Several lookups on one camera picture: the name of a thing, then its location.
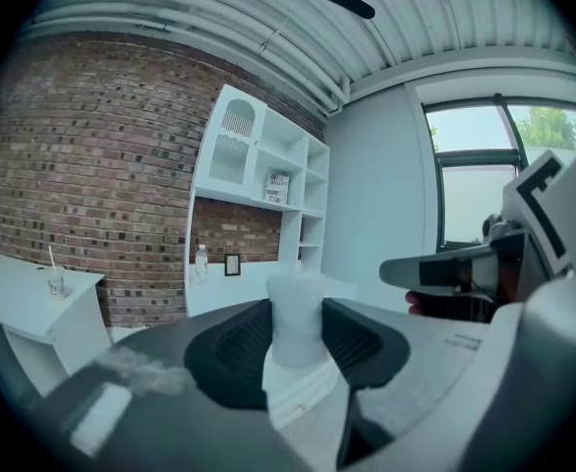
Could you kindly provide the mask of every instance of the white cabinet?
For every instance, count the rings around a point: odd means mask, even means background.
[[[290,269],[303,265],[306,270],[320,271],[328,173],[329,147],[326,144],[268,108],[262,101],[224,86],[202,140],[191,194],[188,239],[196,197],[274,209],[283,212],[279,261],[244,263],[243,266],[252,266],[243,267],[242,275],[233,277],[241,279],[238,285],[245,288],[245,280],[254,278],[254,273],[265,274],[262,268],[253,271],[253,265],[272,265],[273,271],[278,264]],[[286,205],[274,204],[265,198],[266,183],[271,174],[290,178]],[[185,257],[186,297],[190,310],[201,310],[201,300],[206,299],[207,303],[215,300],[214,294],[221,284],[215,277],[211,278],[208,286],[213,292],[211,296],[208,287],[203,289],[195,285],[194,279],[190,278],[190,245],[187,244]],[[233,288],[240,286],[231,279],[220,280],[224,288],[229,287],[232,291],[229,299],[244,302],[233,295]]]

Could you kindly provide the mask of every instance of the white wall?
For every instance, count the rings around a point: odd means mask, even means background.
[[[411,98],[403,86],[381,91],[345,107],[327,125],[322,272],[357,284],[358,301],[396,311],[408,309],[405,290],[382,283],[379,265],[430,246],[433,252],[436,235],[430,136],[426,124],[418,127],[421,105]]]

